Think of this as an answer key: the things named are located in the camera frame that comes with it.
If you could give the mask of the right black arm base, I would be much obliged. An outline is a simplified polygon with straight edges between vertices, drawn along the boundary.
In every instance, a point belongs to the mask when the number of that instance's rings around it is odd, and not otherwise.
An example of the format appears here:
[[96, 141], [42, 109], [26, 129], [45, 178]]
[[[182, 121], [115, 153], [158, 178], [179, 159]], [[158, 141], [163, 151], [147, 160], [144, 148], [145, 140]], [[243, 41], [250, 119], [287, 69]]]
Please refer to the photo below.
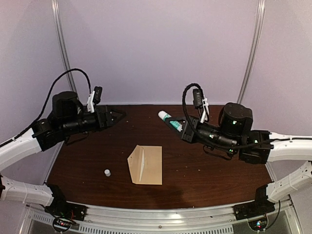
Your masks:
[[233, 206], [236, 220], [249, 219], [275, 211], [275, 203], [268, 200], [267, 187], [268, 185], [263, 185], [256, 189], [254, 201]]

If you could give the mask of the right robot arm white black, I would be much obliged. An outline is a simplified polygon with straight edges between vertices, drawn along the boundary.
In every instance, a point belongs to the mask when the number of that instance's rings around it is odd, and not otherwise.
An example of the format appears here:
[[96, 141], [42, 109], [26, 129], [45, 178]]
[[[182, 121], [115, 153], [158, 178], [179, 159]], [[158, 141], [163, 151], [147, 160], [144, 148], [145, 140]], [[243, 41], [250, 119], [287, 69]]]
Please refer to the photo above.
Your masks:
[[304, 164], [282, 179], [257, 190], [257, 199], [250, 204], [254, 215], [262, 214], [269, 202], [281, 198], [312, 183], [311, 136], [283, 135], [264, 130], [253, 130], [253, 113], [250, 108], [237, 103], [227, 103], [219, 115], [218, 126], [207, 122], [207, 112], [202, 118], [194, 116], [171, 117], [165, 111], [158, 116], [179, 137], [190, 144], [200, 143], [210, 150], [221, 150], [232, 159], [250, 164], [266, 164], [282, 160], [303, 160]]

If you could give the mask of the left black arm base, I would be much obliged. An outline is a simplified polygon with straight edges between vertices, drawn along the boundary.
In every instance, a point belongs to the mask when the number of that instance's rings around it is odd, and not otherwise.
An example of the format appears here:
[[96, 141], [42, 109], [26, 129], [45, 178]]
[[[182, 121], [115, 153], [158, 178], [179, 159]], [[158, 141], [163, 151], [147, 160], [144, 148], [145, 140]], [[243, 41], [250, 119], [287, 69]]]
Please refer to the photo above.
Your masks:
[[84, 221], [87, 207], [67, 201], [62, 190], [57, 185], [47, 185], [52, 191], [52, 203], [45, 206], [45, 211], [54, 216], [64, 217], [70, 220]]

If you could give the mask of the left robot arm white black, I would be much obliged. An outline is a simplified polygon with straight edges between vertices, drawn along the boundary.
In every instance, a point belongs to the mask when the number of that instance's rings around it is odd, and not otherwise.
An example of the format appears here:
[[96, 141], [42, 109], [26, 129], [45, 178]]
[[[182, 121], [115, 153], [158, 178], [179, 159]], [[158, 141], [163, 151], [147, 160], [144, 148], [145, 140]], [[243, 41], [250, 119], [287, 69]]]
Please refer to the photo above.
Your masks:
[[[101, 87], [96, 87], [84, 106], [78, 95], [64, 91], [52, 98], [48, 118], [39, 118], [28, 130], [0, 145], [0, 169], [28, 156], [44, 152], [60, 142], [68, 143], [71, 136], [108, 129], [125, 116], [125, 112], [111, 106], [98, 105]], [[70, 205], [56, 185], [34, 185], [0, 177], [0, 199], [34, 203], [51, 207], [59, 216], [70, 212]]]

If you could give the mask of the small green glue stick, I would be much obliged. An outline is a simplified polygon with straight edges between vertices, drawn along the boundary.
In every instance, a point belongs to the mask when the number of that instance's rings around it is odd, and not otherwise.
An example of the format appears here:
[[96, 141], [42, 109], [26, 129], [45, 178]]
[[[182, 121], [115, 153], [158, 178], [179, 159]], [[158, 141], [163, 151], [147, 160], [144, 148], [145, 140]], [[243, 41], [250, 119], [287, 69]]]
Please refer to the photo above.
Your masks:
[[182, 131], [182, 124], [177, 120], [171, 120], [172, 116], [165, 111], [158, 112], [158, 117], [162, 119], [165, 123], [170, 124], [178, 132]]

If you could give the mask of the brown kraft envelope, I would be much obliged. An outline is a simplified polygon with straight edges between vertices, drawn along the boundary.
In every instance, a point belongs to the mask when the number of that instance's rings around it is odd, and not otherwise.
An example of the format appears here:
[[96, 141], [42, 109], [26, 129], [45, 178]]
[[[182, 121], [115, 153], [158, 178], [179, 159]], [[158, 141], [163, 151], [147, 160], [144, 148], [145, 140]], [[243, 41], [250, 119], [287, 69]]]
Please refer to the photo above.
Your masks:
[[[139, 181], [141, 154], [144, 149], [145, 166]], [[137, 185], [162, 185], [162, 147], [137, 145], [127, 158], [131, 180]]]

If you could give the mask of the white glue stick cap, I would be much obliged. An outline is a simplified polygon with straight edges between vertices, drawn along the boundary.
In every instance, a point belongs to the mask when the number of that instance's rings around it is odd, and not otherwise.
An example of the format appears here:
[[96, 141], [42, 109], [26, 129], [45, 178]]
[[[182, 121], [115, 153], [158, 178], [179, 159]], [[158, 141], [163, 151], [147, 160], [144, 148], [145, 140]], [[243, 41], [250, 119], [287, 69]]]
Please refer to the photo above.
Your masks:
[[104, 174], [105, 174], [107, 177], [111, 176], [111, 172], [110, 172], [109, 169], [105, 169], [105, 170], [104, 170]]

